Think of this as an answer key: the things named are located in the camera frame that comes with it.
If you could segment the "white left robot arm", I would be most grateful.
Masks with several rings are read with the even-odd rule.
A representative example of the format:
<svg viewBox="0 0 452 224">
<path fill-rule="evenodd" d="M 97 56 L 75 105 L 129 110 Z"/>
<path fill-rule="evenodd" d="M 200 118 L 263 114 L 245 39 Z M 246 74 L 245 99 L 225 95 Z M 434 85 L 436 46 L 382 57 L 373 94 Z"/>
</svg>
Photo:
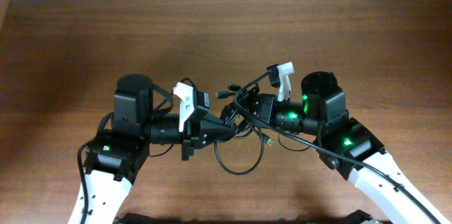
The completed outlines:
<svg viewBox="0 0 452 224">
<path fill-rule="evenodd" d="M 195 150 L 232 138 L 236 125 L 209 110 L 209 95 L 184 82 L 167 92 L 144 75 L 121 77 L 113 112 L 78 150 L 81 187 L 70 223 L 113 223 L 150 145 L 179 144 L 188 160 Z"/>
</svg>

